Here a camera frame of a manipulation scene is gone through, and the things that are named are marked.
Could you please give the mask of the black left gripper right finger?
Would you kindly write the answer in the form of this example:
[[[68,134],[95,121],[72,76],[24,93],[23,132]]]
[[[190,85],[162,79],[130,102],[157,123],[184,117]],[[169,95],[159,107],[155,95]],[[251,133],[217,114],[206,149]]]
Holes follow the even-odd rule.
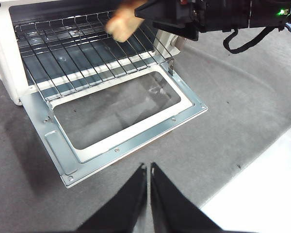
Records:
[[[189,201],[156,163],[151,163],[150,198],[156,233],[222,233]]]

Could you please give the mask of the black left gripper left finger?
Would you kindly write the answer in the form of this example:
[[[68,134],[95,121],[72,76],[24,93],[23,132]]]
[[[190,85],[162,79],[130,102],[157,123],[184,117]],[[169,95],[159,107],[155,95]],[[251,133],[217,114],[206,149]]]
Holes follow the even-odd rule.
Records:
[[[147,168],[135,170],[118,192],[81,224],[78,233],[131,233],[147,201]]]

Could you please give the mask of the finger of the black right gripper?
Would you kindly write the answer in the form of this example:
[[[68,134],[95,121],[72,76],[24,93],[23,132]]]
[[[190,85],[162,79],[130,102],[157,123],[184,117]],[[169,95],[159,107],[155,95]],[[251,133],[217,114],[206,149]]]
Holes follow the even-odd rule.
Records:
[[[192,40],[198,41],[199,39],[199,32],[198,32],[198,25],[199,20],[193,20],[189,22],[171,22],[171,21],[158,21],[154,20],[152,22],[154,28],[159,30],[172,33],[174,35]]]
[[[148,0],[134,10],[136,17],[159,23],[176,23],[176,0]]]

